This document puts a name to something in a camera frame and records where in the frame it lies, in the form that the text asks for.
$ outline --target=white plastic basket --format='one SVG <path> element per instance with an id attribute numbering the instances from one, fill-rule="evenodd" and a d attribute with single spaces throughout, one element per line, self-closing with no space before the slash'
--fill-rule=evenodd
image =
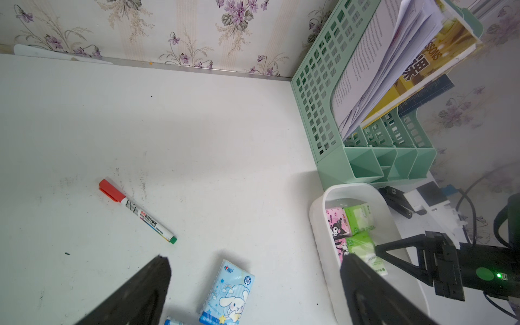
<path id="1" fill-rule="evenodd" d="M 309 218 L 313 228 L 314 240 L 318 247 L 321 267 L 327 282 L 332 307 L 338 324 L 351 324 L 350 312 L 343 291 L 340 277 L 340 259 L 332 238 L 329 221 L 325 213 L 325 202 L 338 199 L 357 199 L 370 205 L 374 216 L 375 229 L 370 231 L 370 238 L 376 245 L 401 239 L 394 219 L 381 194 L 371 185 L 366 183 L 352 183 L 336 185 L 328 188 L 325 193 L 317 198 L 310 207 Z M 395 256 L 410 262 L 410 257 L 405 249 L 392 251 Z M 426 302 L 424 292 L 419 281 L 389 262 L 384 262 L 388 275 L 383 278 L 395 289 L 410 300 L 417 308 L 427 315 L 430 309 Z"/>

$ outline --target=green circle sticker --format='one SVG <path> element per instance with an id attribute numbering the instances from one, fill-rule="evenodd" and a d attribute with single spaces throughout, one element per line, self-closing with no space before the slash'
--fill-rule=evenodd
<path id="1" fill-rule="evenodd" d="M 495 277 L 493 272 L 485 267 L 479 267 L 475 272 L 477 273 L 477 276 L 484 281 L 491 281 Z"/>

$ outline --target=red marker cap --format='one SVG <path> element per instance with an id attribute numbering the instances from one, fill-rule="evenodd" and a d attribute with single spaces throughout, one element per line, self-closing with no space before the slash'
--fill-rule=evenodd
<path id="1" fill-rule="evenodd" d="M 99 189 L 115 202 L 121 202 L 126 198 L 123 193 L 119 192 L 118 189 L 116 189 L 114 185 L 110 184 L 106 179 L 99 182 Z"/>

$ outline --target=blue tissue pack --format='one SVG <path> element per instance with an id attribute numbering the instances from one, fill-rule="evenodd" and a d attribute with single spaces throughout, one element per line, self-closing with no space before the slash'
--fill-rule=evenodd
<path id="1" fill-rule="evenodd" d="M 255 276 L 224 260 L 202 306 L 199 322 L 205 325 L 239 324 Z"/>

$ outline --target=mint green desk organizer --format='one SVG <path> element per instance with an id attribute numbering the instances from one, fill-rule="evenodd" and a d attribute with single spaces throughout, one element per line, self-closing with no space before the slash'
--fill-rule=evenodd
<path id="1" fill-rule="evenodd" d="M 413 183 L 426 177 L 437 153 L 416 111 L 400 118 L 395 108 L 344 143 L 337 129 L 334 88 L 380 1 L 340 0 L 291 81 L 323 189 Z"/>

